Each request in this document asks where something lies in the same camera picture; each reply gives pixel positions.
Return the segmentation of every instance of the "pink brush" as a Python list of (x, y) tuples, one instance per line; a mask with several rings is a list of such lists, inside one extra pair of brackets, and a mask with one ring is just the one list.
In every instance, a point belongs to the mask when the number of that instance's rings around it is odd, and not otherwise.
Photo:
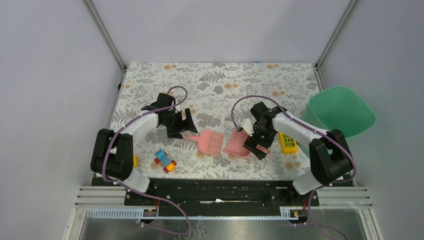
[(190, 139), (197, 142), (197, 148), (200, 152), (212, 156), (221, 156), (221, 148), (224, 142), (224, 134), (205, 130), (199, 136), (184, 135), (185, 139)]
[[(229, 136), (229, 140), (226, 143), (224, 149), (222, 150), (224, 153), (234, 155), (236, 157), (245, 159), (250, 154), (251, 151), (247, 150), (247, 148), (243, 147), (246, 139), (248, 138), (248, 133), (245, 131), (237, 131), (236, 128), (232, 130), (231, 136)], [(270, 150), (266, 149), (261, 145), (256, 146), (257, 149), (270, 153)]]

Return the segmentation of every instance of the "patterned table surface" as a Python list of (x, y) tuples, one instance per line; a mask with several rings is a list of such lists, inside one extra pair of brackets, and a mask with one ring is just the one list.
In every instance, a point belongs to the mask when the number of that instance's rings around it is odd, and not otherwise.
[[(120, 128), (138, 114), (142, 107), (156, 101), (158, 93), (173, 86), (188, 90), (181, 109), (190, 108), (199, 133), (213, 130), (225, 135), (224, 148), (234, 125), (230, 118), (233, 104), (247, 95), (273, 98), (295, 116), (300, 116), (309, 99), (319, 92), (313, 67), (309, 63), (142, 63), (129, 65), (112, 119), (112, 129)], [(170, 92), (177, 101), (184, 97), (182, 89)], [(250, 108), (259, 98), (241, 101), (234, 112), (237, 123), (250, 118)], [(138, 170), (148, 177), (190, 179), (261, 179), (293, 180), (309, 167), (309, 158), (299, 151), (283, 155), (277, 137), (266, 158), (251, 154), (242, 159), (222, 152), (220, 157), (204, 155), (197, 143), (188, 139), (169, 139), (164, 126), (150, 131), (146, 138), (134, 143)], [(153, 160), (163, 149), (177, 162), (175, 171), (165, 173)]]

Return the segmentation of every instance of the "green bin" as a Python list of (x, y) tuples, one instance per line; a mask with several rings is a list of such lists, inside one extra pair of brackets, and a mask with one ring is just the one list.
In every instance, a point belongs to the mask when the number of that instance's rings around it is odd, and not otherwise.
[[(317, 128), (338, 129), (349, 143), (376, 123), (376, 115), (362, 98), (344, 86), (335, 86), (310, 98), (300, 117)], [(309, 146), (300, 148), (309, 156)]]

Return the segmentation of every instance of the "pink dustpan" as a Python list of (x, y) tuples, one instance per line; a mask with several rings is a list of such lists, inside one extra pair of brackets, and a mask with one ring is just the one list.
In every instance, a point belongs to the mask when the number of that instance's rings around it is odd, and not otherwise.
[[(243, 147), (243, 144), (245, 144), (247, 138), (248, 133), (246, 131), (237, 131), (237, 129), (234, 128), (232, 130), (231, 136), (229, 136), (228, 142), (226, 143), (222, 151), (224, 153), (231, 154), (242, 159), (247, 158), (251, 153), (251, 151)], [(270, 153), (268, 149), (259, 144), (256, 146), (256, 148), (263, 152)]]

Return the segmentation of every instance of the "brush bristles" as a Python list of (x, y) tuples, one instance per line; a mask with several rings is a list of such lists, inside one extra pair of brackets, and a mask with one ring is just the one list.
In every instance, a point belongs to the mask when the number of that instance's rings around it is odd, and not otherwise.
[(221, 148), (223, 147), (224, 134), (212, 132), (206, 148), (206, 154), (219, 157), (221, 156)]

